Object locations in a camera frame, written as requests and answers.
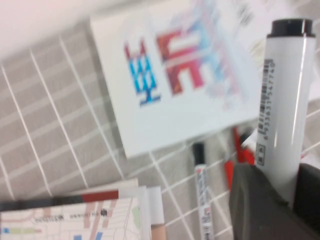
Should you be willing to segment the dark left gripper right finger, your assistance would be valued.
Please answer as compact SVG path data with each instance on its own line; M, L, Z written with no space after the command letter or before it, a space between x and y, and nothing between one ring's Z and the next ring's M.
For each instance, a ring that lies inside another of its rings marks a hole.
M320 234L320 169L299 165L293 210L304 223Z

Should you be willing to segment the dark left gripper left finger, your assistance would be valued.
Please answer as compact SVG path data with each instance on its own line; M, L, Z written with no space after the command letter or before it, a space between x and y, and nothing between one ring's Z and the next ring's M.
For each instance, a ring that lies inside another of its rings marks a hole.
M255 166L234 167L229 210L236 240L318 240Z

